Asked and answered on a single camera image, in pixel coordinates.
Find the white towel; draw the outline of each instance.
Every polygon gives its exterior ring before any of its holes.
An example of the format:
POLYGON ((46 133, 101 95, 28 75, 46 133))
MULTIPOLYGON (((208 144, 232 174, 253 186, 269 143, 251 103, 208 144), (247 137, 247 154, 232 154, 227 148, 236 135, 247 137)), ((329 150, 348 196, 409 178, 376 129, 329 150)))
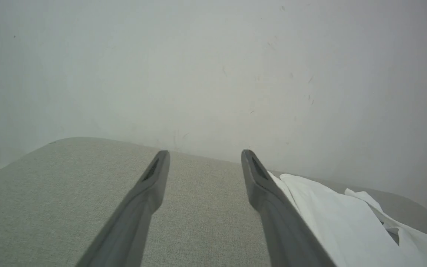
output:
POLYGON ((269 174, 337 266, 427 266, 427 235, 393 220, 366 192, 342 195, 303 177, 269 174), (387 230, 398 232, 399 245, 387 230))

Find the gray couch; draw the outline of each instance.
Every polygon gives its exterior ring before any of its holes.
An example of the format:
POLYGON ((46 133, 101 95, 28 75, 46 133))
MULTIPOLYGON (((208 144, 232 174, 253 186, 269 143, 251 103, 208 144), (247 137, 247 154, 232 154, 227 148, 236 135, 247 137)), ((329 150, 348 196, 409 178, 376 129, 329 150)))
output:
MULTIPOLYGON (((76 264, 157 151, 76 137, 52 142, 1 169, 0 266, 76 264)), ((348 187, 320 182, 340 193, 348 187)), ((388 215, 427 233, 425 208, 364 190, 388 215)), ((239 164, 171 152, 164 201, 152 217, 142 264, 269 265, 261 220, 248 203, 239 164)))

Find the white wall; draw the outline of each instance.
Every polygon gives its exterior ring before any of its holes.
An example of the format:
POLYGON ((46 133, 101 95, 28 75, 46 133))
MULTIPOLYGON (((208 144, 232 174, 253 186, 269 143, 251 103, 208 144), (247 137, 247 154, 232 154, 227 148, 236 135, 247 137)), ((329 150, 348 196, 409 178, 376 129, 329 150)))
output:
POLYGON ((0 0, 0 167, 71 136, 427 207, 427 1, 0 0))

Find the white fabric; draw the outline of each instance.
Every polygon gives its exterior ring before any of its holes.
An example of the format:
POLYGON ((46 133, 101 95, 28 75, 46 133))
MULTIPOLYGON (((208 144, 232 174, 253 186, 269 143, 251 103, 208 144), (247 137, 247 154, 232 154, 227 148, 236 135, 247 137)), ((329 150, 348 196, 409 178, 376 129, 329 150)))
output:
POLYGON ((366 192, 342 195, 303 177, 270 176, 337 266, 427 266, 427 235, 393 220, 366 192))

